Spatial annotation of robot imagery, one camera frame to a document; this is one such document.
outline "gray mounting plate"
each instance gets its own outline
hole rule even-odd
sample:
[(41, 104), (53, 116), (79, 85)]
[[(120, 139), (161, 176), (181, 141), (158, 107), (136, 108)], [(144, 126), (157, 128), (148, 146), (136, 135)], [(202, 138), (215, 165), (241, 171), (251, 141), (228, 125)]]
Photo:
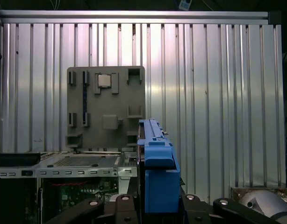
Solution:
[(67, 81), (68, 147), (136, 146), (145, 119), (144, 67), (72, 67)]

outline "metal panel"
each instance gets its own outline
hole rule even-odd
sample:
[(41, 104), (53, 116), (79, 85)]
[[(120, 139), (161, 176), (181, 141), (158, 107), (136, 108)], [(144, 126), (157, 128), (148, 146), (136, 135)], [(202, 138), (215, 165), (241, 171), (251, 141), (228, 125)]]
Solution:
[(283, 95), (283, 68), (282, 68), (282, 42), (281, 26), (274, 28), (275, 44), (275, 69), (276, 80), (275, 86), (277, 92), (277, 130), (278, 130), (278, 184), (286, 185), (286, 157), (285, 157), (285, 118), (284, 118), (284, 95)]
[(75, 25), (64, 24), (60, 37), (60, 150), (67, 135), (67, 69), (75, 66)]
[(121, 34), (122, 49), (120, 58), (122, 59), (122, 66), (130, 66), (133, 58), (132, 24), (122, 24)]
[(206, 199), (209, 195), (209, 135), (208, 135), (208, 60), (207, 37), (203, 24), (193, 25), (194, 49), (194, 148), (196, 191)]
[(229, 159), (229, 111), (228, 111), (228, 60), (227, 60), (227, 30), (221, 25), (221, 59), (222, 59), (222, 120), (223, 120), (223, 196), (230, 195), (230, 159)]
[(237, 165), (236, 165), (236, 110), (235, 110), (235, 87), (234, 87), (234, 38), (231, 25), (226, 26), (227, 41), (227, 86), (228, 86), (228, 154), (230, 183), (232, 187), (238, 186)]
[(33, 26), (32, 49), (32, 151), (44, 151), (45, 24)]
[(89, 66), (89, 24), (77, 25), (77, 61), (76, 66)]
[(107, 24), (106, 26), (107, 60), (106, 66), (118, 66), (118, 24)]
[(238, 186), (243, 187), (243, 133), (242, 133), (242, 74), (241, 74), (241, 54), (240, 54), (240, 26), (234, 26), (234, 47), (235, 47), (235, 110), (236, 110), (236, 130), (237, 130), (237, 180)]
[[(275, 59), (274, 59), (274, 32), (273, 26), (263, 26), (263, 72), (264, 72), (264, 105), (265, 105), (265, 150), (266, 161), (269, 158), (277, 158), (277, 106), (275, 83)], [(267, 185), (278, 184), (278, 161), (272, 160), (268, 166), (266, 163)]]
[(22, 153), (32, 150), (30, 145), (31, 109), (30, 106), (30, 77), (32, 70), (31, 25), (19, 24), (18, 40), (18, 90), (17, 90), (17, 151)]
[(248, 35), (246, 26), (240, 26), (241, 82), (242, 82), (242, 137), (243, 137), (243, 185), (251, 183), (251, 105), (250, 76), (248, 66)]
[(54, 27), (54, 83), (53, 85), (53, 151), (61, 150), (61, 27), (59, 24), (55, 24)]
[(217, 25), (207, 26), (210, 201), (222, 195), (222, 74)]
[(251, 83), (251, 147), (252, 184), (264, 183), (264, 136), (263, 136), (263, 96), (262, 96), (262, 55), (260, 27), (249, 26), (249, 61)]
[(58, 135), (55, 132), (54, 125), (54, 35), (55, 35), (55, 25), (48, 24), (47, 27), (47, 42), (46, 42), (46, 102), (45, 102), (45, 149), (47, 151), (52, 151), (54, 146), (54, 135)]
[(161, 24), (150, 25), (151, 117), (163, 124)]
[(184, 26), (184, 88), (185, 88), (185, 117), (186, 117), (186, 163), (182, 166), (185, 171), (187, 192), (194, 194), (195, 172), (194, 159), (194, 99), (193, 99), (193, 36), (189, 24)]
[(230, 187), (286, 182), (281, 33), (258, 25), (266, 13), (57, 11), (45, 25), (32, 13), (2, 13), (14, 23), (3, 26), (0, 151), (67, 150), (68, 67), (134, 64), (186, 192), (210, 202)]
[(178, 109), (177, 109), (177, 39), (176, 25), (164, 25), (165, 54), (165, 117), (169, 138), (179, 154), (178, 147)]

